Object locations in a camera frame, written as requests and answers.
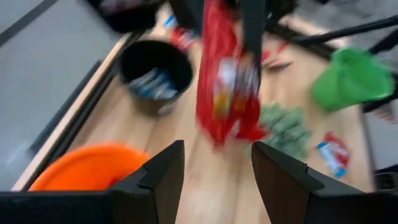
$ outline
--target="orange bowl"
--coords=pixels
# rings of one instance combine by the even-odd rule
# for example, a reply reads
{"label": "orange bowl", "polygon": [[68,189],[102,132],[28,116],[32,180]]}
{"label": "orange bowl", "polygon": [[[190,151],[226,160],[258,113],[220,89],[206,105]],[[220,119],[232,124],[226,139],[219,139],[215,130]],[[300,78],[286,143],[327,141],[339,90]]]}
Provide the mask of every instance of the orange bowl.
{"label": "orange bowl", "polygon": [[122,145],[83,147],[51,164],[29,190],[105,190],[148,160],[149,156]]}

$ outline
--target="chip bag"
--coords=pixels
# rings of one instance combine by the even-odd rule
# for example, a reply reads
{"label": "chip bag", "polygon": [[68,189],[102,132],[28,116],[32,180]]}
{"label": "chip bag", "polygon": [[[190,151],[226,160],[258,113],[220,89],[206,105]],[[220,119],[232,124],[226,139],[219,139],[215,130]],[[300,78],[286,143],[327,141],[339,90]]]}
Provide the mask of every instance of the chip bag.
{"label": "chip bag", "polygon": [[267,136],[259,126],[260,82],[253,55],[244,51],[232,18],[223,0],[205,1],[197,118],[216,145],[228,136],[249,142]]}

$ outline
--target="black bucket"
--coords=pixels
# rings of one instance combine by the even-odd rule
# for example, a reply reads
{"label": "black bucket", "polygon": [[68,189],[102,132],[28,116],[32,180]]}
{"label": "black bucket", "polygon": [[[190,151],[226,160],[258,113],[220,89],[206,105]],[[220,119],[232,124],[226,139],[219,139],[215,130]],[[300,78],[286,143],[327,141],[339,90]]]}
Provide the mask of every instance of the black bucket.
{"label": "black bucket", "polygon": [[191,63],[185,53],[161,41],[143,40],[130,45],[121,55],[121,80],[129,84],[153,68],[167,72],[177,94],[167,100],[155,100],[131,91],[137,108],[145,114],[157,116],[171,112],[180,96],[192,82]]}

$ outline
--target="gray floor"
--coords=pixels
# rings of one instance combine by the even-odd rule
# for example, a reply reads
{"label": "gray floor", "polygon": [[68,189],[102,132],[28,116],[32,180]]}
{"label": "gray floor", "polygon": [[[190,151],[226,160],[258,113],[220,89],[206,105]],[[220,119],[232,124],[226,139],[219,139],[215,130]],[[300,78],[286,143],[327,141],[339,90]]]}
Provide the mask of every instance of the gray floor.
{"label": "gray floor", "polygon": [[[2,0],[1,28],[16,20],[3,11],[23,8],[22,16],[32,2]],[[0,48],[0,190],[12,187],[32,159],[29,146],[118,38],[77,1],[59,0]]]}
{"label": "gray floor", "polygon": [[[306,21],[311,21],[317,26],[329,30],[356,26],[398,14],[398,1],[396,0],[331,0],[326,5],[317,4],[312,0],[299,0],[299,2],[300,7],[295,13],[305,18]],[[368,49],[396,28],[354,35],[349,39],[350,44]],[[398,69],[398,47],[381,54],[379,58],[396,70]],[[391,106],[397,115],[397,100],[393,101]],[[398,124],[389,124],[372,113],[365,115],[365,122],[368,126],[368,138],[375,168],[383,169],[398,164],[398,151],[396,150]]]}

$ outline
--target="red snack bag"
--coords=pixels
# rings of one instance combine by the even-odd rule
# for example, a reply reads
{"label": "red snack bag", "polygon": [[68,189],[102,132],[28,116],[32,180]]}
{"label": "red snack bag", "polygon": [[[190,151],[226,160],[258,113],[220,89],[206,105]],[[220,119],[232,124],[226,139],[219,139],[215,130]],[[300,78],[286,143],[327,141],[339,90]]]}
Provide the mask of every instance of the red snack bag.
{"label": "red snack bag", "polygon": [[326,134],[325,141],[331,144],[333,155],[345,168],[347,168],[350,153],[344,142],[331,132]]}
{"label": "red snack bag", "polygon": [[267,134],[258,124],[257,72],[236,37],[232,18],[223,0],[205,1],[197,118],[217,145],[227,136],[253,142]]}

